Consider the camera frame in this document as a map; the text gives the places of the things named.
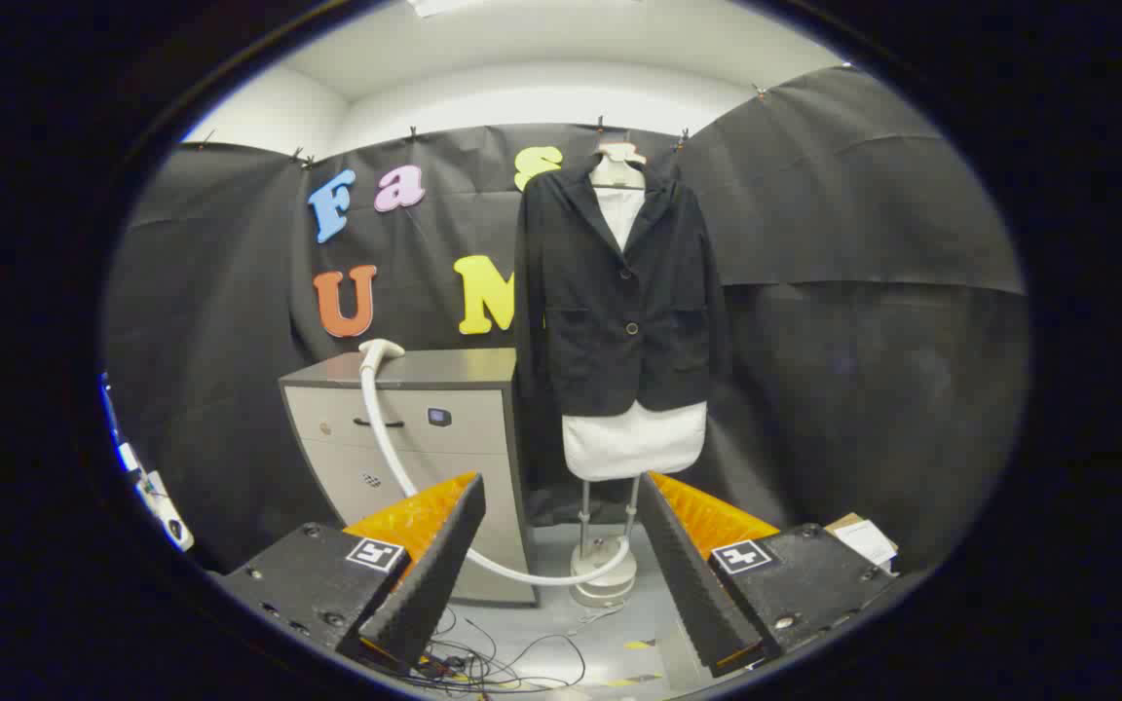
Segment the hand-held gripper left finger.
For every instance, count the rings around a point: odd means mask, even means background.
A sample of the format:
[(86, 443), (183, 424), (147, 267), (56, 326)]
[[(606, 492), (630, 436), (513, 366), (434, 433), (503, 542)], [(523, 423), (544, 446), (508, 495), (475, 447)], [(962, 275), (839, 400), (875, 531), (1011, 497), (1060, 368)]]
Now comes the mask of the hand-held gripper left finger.
[(408, 673), (448, 607), (485, 511), (481, 476), (456, 476), (344, 529), (300, 525), (221, 585), (300, 642)]

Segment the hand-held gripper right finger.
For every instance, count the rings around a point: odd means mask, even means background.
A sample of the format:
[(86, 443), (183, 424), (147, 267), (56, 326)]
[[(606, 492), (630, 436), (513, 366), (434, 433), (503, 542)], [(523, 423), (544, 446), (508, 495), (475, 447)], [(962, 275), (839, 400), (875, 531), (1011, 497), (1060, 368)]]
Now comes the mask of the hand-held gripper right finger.
[(824, 639), (894, 581), (822, 525), (782, 531), (672, 476), (645, 473), (638, 492), (683, 630), (714, 676)]

